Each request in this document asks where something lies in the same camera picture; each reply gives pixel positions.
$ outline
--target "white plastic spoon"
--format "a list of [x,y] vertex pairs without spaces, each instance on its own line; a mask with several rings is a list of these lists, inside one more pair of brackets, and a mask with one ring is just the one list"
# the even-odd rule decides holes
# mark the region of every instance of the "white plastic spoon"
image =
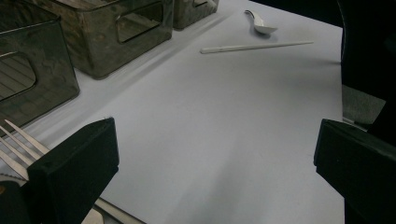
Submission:
[[277,30],[276,27],[271,27],[271,26],[265,25],[264,21],[262,20],[262,18],[256,12],[251,11],[251,10],[246,10],[245,12],[246,13],[250,13],[250,15],[253,17],[253,19],[254,19],[254,29],[257,32],[265,34],[265,35],[269,35],[273,31]]

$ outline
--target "utensil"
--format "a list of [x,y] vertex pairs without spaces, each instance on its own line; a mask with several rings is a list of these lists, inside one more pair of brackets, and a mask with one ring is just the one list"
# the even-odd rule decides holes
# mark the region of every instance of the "utensil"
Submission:
[[201,53],[219,53],[226,51],[244,50],[244,49],[269,49],[269,48],[279,48],[293,45],[304,45],[313,44],[313,41],[299,41],[299,42],[288,42],[288,43],[277,43],[277,44],[264,44],[264,45],[238,45],[238,46],[225,46],[225,47],[213,47],[213,48],[203,48],[200,50]]
[[269,35],[273,31],[277,30],[276,27],[271,27],[271,26],[268,26],[267,24],[265,24],[264,21],[262,20],[262,18],[259,16],[259,14],[257,14],[256,12],[254,12],[252,10],[246,10],[245,13],[249,13],[253,17],[254,29],[257,32],[265,34],[265,35]]
[[[5,122],[9,124],[17,133],[19,133],[23,138],[25,138],[28,143],[30,143],[33,147],[38,149],[40,154],[44,155],[48,153],[50,150],[46,148],[44,145],[39,143],[37,140],[35,140],[31,135],[26,133],[24,130],[10,122],[9,120],[5,119]],[[35,160],[38,160],[41,156],[34,152],[32,149],[30,149],[28,146],[26,146],[23,142],[21,142],[18,138],[16,138],[14,135],[12,135],[10,132],[8,132],[5,128],[0,126],[0,130],[2,130],[10,139],[12,139],[16,144],[18,144],[21,148],[23,148],[29,155],[31,155]],[[11,150],[18,158],[20,158],[27,166],[32,164],[33,162],[26,158],[23,154],[21,154],[15,147],[11,146],[6,140],[0,137],[0,142],[2,142],[9,150]],[[10,158],[7,153],[1,150],[0,148],[0,158],[8,164],[9,167],[11,167],[15,172],[17,172],[25,181],[29,179],[29,176],[26,172],[26,168],[15,161],[14,159]],[[136,218],[132,217],[129,214],[124,213],[121,211],[118,207],[112,205],[111,203],[107,203],[101,198],[99,198],[95,205],[105,211],[106,213],[110,214],[112,217],[114,217],[118,221],[122,221],[122,223],[142,223],[141,221],[137,220]],[[83,221],[84,224],[103,224],[104,220],[102,215],[97,212],[96,210],[92,209],[90,213],[87,215],[87,217]]]

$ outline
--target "white chopstick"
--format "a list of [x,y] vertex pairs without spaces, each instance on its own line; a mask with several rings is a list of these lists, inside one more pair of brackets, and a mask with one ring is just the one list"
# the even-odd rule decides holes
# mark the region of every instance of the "white chopstick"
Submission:
[[313,44],[313,43],[314,41],[298,41],[298,42],[264,44],[264,45],[226,46],[226,47],[203,48],[200,50],[200,52],[203,54],[207,54],[207,53],[218,53],[218,52],[244,50],[244,49],[269,49],[269,48],[278,48],[278,47],[286,47],[293,45]]

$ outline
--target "fork tines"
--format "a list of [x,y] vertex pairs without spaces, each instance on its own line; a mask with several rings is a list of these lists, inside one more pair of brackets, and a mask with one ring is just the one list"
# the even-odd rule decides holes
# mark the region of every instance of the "fork tines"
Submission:
[[[24,130],[20,129],[18,126],[13,124],[11,121],[6,120],[5,122],[11,126],[16,133],[19,133],[23,138],[27,140],[32,146],[34,146],[38,151],[40,151],[41,154],[46,154],[49,152],[49,150],[44,147],[42,144],[37,142],[32,136],[30,136],[28,133],[26,133]],[[18,158],[21,159],[27,166],[30,166],[34,161],[38,160],[41,156],[34,152],[31,148],[26,146],[21,140],[19,140],[17,137],[15,137],[12,133],[7,131],[4,127],[0,126],[0,130],[2,130],[8,137],[11,139],[16,145],[18,145],[20,148],[22,148],[24,151],[19,151],[17,150],[14,146],[12,146],[9,142],[0,137],[0,142],[3,143],[3,145],[8,148],[12,153],[14,153]],[[27,152],[32,158],[28,158],[27,155],[24,153]],[[26,180],[28,179],[28,175],[26,173],[26,168],[23,167],[20,163],[12,159],[11,156],[9,156],[5,151],[3,151],[2,148],[0,148],[0,158],[8,164],[14,171],[16,171],[18,174],[20,174],[23,178]]]

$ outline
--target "clear plastic container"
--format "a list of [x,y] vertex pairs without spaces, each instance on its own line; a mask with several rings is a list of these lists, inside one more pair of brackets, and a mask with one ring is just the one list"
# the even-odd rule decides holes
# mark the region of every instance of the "clear plastic container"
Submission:
[[0,1],[0,125],[9,119],[22,126],[78,93],[60,18],[23,1]]
[[174,28],[182,30],[218,10],[219,0],[175,0]]
[[28,0],[62,17],[73,65],[102,79],[172,37],[173,0]]

